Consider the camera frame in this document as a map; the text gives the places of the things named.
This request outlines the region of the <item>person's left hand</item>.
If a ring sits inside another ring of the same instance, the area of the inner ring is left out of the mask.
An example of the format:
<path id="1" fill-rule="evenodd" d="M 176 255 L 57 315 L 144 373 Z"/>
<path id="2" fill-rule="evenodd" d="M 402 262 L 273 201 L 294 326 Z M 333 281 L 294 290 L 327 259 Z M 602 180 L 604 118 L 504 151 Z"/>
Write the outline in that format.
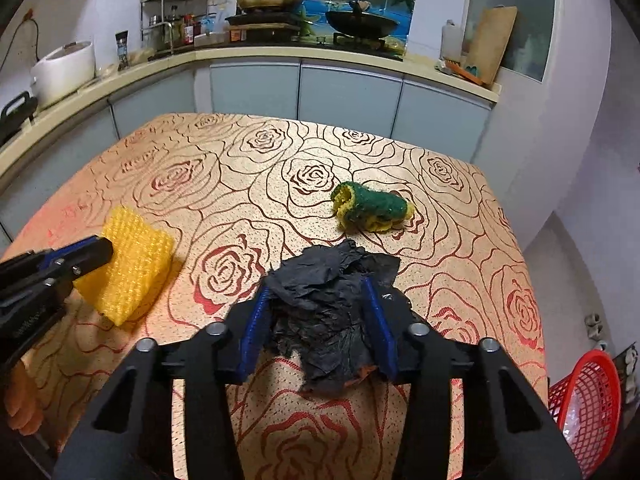
<path id="1" fill-rule="evenodd" d="M 9 376 L 3 403 L 10 429 L 22 436 L 31 436 L 40 429 L 44 415 L 38 399 L 38 388 L 22 360 L 16 363 Z"/>

